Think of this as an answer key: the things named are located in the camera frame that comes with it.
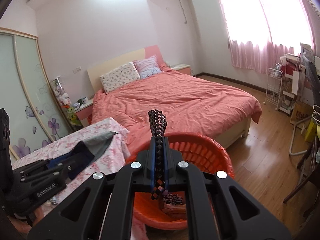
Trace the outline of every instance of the baseboard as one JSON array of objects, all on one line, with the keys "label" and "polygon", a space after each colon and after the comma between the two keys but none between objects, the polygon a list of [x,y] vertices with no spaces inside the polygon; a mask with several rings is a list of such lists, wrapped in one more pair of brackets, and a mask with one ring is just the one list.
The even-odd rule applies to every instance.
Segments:
[{"label": "baseboard", "polygon": [[218,76],[218,75],[215,75],[215,74],[210,74],[210,73],[205,73],[205,72],[202,72],[200,74],[197,74],[197,75],[194,75],[195,77],[199,77],[199,76],[209,76],[209,77],[215,77],[215,78],[219,78],[219,79],[223,79],[223,80],[226,80],[226,81],[230,81],[230,82],[233,82],[233,83],[236,83],[236,84],[239,84],[239,85],[243,85],[243,86],[246,86],[246,87],[249,87],[249,88],[253,88],[255,90],[258,90],[258,91],[261,91],[261,92],[266,92],[266,89],[265,88],[262,88],[262,87],[258,87],[258,86],[255,86],[255,85],[252,85],[252,84],[249,84],[247,82],[242,82],[242,81],[239,81],[239,80],[236,80],[236,79],[232,79],[232,78],[228,78],[228,77],[223,77],[223,76]]}]

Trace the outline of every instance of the floral tablecloth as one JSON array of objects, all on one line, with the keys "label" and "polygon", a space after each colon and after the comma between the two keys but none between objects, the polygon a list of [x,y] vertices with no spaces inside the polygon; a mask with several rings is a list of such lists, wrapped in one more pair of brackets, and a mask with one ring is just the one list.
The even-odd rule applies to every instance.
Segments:
[{"label": "floral tablecloth", "polygon": [[[129,157],[130,153],[125,144],[125,138],[129,131],[116,122],[112,118],[106,118],[100,122],[74,132],[64,138],[57,140],[13,163],[12,168],[24,166],[41,159],[56,158],[69,152],[79,141],[97,135],[100,132],[114,131],[118,134],[113,136],[112,142],[106,152],[94,163],[85,168],[68,186],[56,195],[57,202],[60,203],[71,192],[73,192],[80,184],[82,184],[93,173],[101,171],[104,174],[110,174],[119,171],[125,164],[125,158]],[[45,205],[41,206],[44,215],[47,215],[52,207]],[[145,225],[132,218],[131,240],[147,240]]]}]

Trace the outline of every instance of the headboard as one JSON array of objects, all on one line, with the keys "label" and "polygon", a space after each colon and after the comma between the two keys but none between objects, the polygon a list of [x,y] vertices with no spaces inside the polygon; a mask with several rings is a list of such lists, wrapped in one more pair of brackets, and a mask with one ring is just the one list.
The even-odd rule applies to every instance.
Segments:
[{"label": "headboard", "polygon": [[102,84],[100,82],[101,75],[108,73],[111,70],[114,70],[115,68],[133,60],[142,60],[153,55],[157,56],[157,61],[159,65],[161,65],[164,62],[158,45],[154,45],[150,47],[145,47],[143,49],[138,49],[136,51],[128,52],[121,56],[107,60],[100,65],[89,68],[87,71],[94,92],[96,93],[99,89],[102,88]]}]

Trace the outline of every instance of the red duvet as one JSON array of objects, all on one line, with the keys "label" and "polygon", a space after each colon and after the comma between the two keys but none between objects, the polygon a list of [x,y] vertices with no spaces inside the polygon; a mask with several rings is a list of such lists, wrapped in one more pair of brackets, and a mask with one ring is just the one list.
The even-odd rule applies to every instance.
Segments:
[{"label": "red duvet", "polygon": [[127,128],[130,152],[150,141],[151,109],[159,109],[167,116],[166,132],[189,131],[211,138],[250,115],[258,123],[261,106],[247,92],[168,67],[162,70],[108,94],[99,90],[93,100],[92,123],[112,117]]}]

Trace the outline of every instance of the pink curtain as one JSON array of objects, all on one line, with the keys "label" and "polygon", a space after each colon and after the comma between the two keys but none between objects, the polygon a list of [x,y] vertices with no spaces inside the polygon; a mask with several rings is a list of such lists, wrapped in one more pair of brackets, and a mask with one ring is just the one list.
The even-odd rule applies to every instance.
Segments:
[{"label": "pink curtain", "polygon": [[285,53],[314,47],[301,0],[220,0],[234,67],[266,73]]}]

